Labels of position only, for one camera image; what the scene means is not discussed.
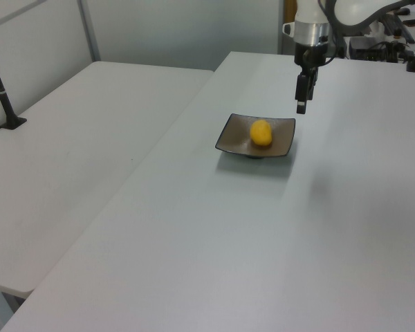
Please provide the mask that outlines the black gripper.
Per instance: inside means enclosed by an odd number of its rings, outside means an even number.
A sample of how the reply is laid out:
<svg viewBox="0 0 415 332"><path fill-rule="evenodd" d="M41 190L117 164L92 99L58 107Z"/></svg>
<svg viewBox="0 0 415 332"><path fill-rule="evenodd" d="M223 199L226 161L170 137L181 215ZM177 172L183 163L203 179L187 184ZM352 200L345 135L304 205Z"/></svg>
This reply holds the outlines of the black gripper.
<svg viewBox="0 0 415 332"><path fill-rule="evenodd" d="M306 113L308 100L313 99L313 92L317 82L318 67L326 64L326 54L329 44L315 46L295 44L294 62L303 70L309 70L308 75L301 72L297 76L295 99L297 100L297 114Z"/></svg>

